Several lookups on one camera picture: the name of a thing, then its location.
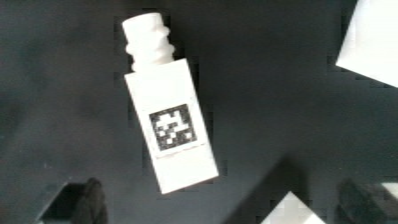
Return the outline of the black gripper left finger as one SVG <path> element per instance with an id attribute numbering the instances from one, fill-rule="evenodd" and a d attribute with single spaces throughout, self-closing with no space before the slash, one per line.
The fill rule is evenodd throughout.
<path id="1" fill-rule="evenodd" d="M 38 224 L 109 224 L 104 185 L 97 178 L 67 184 Z"/>

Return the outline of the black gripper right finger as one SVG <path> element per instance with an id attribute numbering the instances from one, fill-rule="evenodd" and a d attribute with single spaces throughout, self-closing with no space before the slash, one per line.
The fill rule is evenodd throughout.
<path id="1" fill-rule="evenodd" d="M 338 186 L 342 224 L 398 224 L 398 198 L 379 183 Z"/>

